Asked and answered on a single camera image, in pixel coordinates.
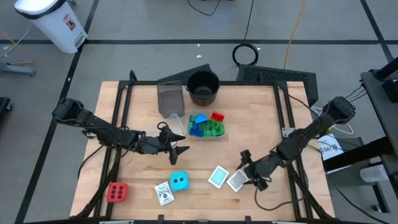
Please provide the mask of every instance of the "black pot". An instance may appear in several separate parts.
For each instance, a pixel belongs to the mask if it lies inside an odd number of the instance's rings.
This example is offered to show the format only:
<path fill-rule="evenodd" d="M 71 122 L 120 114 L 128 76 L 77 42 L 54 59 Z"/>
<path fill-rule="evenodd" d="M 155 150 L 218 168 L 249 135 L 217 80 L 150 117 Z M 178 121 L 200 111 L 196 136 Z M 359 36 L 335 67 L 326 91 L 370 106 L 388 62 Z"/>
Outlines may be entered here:
<path fill-rule="evenodd" d="M 191 96 L 191 100 L 200 105 L 206 106 L 212 103 L 220 88 L 218 76 L 209 71 L 197 71 L 193 73 L 187 81 L 186 89 Z"/>

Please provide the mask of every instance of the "red dice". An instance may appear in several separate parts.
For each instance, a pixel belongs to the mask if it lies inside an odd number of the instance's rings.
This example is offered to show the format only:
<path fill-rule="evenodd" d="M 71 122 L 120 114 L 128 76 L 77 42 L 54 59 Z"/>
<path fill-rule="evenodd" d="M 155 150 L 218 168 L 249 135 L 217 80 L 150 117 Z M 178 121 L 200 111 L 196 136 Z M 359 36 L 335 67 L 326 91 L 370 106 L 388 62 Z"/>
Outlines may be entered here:
<path fill-rule="evenodd" d="M 222 122 L 224 120 L 224 115 L 221 113 L 213 112 L 211 118 L 215 121 Z"/>
<path fill-rule="evenodd" d="M 125 183 L 110 183 L 107 202 L 124 202 L 127 198 L 128 186 Z"/>

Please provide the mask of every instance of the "concrete floor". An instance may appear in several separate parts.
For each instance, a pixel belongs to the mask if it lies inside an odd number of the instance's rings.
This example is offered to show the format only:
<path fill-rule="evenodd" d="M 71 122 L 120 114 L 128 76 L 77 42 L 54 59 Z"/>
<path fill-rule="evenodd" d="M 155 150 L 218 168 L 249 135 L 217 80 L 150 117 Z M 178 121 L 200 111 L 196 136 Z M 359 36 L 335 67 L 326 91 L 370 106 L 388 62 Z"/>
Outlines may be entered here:
<path fill-rule="evenodd" d="M 183 0 L 76 0 L 73 6 L 83 26 L 90 10 L 97 6 L 88 32 L 90 40 L 154 40 L 138 44 L 86 44 L 81 52 L 68 96 L 94 110 L 101 82 L 125 80 L 133 69 L 139 80 L 157 80 L 204 63 L 209 63 L 222 80 L 235 80 L 237 66 L 231 59 L 236 44 L 200 44 L 202 39 L 242 39 L 249 16 L 250 1 L 222 1 L 217 12 L 207 17 L 189 8 Z M 398 40 L 398 15 L 395 0 L 367 0 L 386 40 Z M 192 3 L 211 11 L 216 1 Z M 28 21 L 13 9 L 13 0 L 0 2 L 0 29 L 13 39 L 21 37 Z M 256 0 L 248 32 L 250 39 L 288 40 L 297 20 L 301 1 Z M 9 45 L 0 35 L 0 47 Z M 179 44 L 183 39 L 191 44 Z M 377 40 L 375 31 L 360 1 L 308 0 L 295 39 L 299 40 Z M 26 40 L 47 40 L 35 26 Z M 176 40 L 158 44 L 156 40 Z M 282 68 L 286 45 L 256 44 L 260 48 L 257 65 Z M 388 45 L 394 57 L 398 45 Z M 252 58 L 250 51 L 239 50 L 238 58 Z M 2 62 L 34 60 L 35 77 L 0 74 L 0 96 L 12 99 L 14 110 L 0 130 L 0 223 L 13 223 L 25 194 L 50 125 L 51 112 L 60 96 L 73 54 L 59 51 L 53 44 L 21 44 Z M 287 68 L 315 72 L 323 105 L 336 95 L 347 95 L 359 86 L 359 74 L 387 63 L 380 44 L 292 45 Z M 355 101 L 357 114 L 350 122 L 364 142 L 384 135 L 367 96 Z M 339 137 L 350 137 L 336 133 Z M 75 193 L 78 166 L 83 160 L 86 139 L 76 129 L 58 126 L 44 169 L 37 184 L 25 222 L 67 218 Z M 348 175 L 342 171 L 339 175 Z M 393 223 L 398 216 L 397 200 L 389 183 L 383 183 L 391 201 L 392 213 L 372 212 L 376 203 L 369 186 L 341 186 L 357 205 Z M 342 220 L 372 222 L 330 188 L 335 213 Z"/>

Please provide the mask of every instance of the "wooden table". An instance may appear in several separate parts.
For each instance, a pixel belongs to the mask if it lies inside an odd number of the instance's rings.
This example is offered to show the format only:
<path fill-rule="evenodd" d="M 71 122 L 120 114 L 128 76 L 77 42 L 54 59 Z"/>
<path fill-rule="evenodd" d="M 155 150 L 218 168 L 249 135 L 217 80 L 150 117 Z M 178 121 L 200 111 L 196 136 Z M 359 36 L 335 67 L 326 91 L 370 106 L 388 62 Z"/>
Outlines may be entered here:
<path fill-rule="evenodd" d="M 117 86 L 118 82 L 103 82 L 99 93 L 95 115 L 108 122 L 111 122 Z M 301 82 L 291 82 L 288 86 L 292 96 L 307 102 Z M 112 219 L 156 220 L 158 215 L 163 214 L 166 220 L 244 220 L 248 215 L 252 220 L 295 220 L 291 204 L 273 212 L 257 207 L 254 202 L 253 185 L 245 185 L 235 193 L 226 183 L 221 189 L 217 189 L 207 181 L 217 165 L 232 174 L 240 163 L 241 151 L 249 149 L 252 159 L 256 160 L 268 154 L 269 150 L 282 140 L 273 87 L 222 85 L 216 100 L 205 108 L 193 104 L 185 90 L 183 94 L 186 113 L 203 109 L 223 111 L 226 116 L 227 134 L 223 139 L 211 141 L 187 136 L 186 140 L 180 141 L 178 145 L 191 148 L 178 157 L 175 166 L 170 165 L 168 154 L 152 156 L 129 152 L 122 158 L 118 177 L 119 182 L 129 185 L 129 194 L 124 203 L 114 205 Z M 282 91 L 280 97 L 282 107 L 285 108 Z M 124 99 L 125 93 L 122 96 L 119 122 Z M 295 100 L 291 100 L 291 105 L 298 128 L 304 128 L 311 123 L 307 108 Z M 288 124 L 286 112 L 284 118 Z M 186 125 L 187 118 L 184 116 L 181 120 Z M 162 117 L 157 110 L 156 86 L 134 85 L 127 125 L 131 129 L 148 130 L 160 121 Z M 317 147 L 315 140 L 310 144 Z M 85 157 L 98 146 L 96 139 L 88 140 Z M 80 212 L 98 188 L 104 152 L 105 150 L 102 150 L 95 155 L 81 170 L 71 215 Z M 302 157 L 311 193 L 325 211 L 334 216 L 320 154 L 306 148 Z M 161 207 L 154 187 L 168 181 L 170 173 L 176 170 L 188 172 L 190 189 L 175 192 L 175 200 Z M 263 207 L 271 208 L 291 200 L 286 169 L 278 167 L 272 174 L 272 180 L 268 189 L 257 195 Z M 101 214 L 105 214 L 106 193 Z M 303 203 L 300 204 L 300 208 L 302 217 L 305 217 Z"/>

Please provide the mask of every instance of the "trash can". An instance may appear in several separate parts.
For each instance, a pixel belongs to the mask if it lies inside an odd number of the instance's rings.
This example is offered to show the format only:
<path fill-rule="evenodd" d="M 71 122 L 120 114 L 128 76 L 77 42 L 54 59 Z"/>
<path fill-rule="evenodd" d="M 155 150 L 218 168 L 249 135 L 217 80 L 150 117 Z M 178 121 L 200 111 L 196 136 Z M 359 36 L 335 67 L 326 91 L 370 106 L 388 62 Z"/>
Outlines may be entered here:
<path fill-rule="evenodd" d="M 87 38 L 66 0 L 18 0 L 14 7 L 63 52 L 77 52 Z"/>

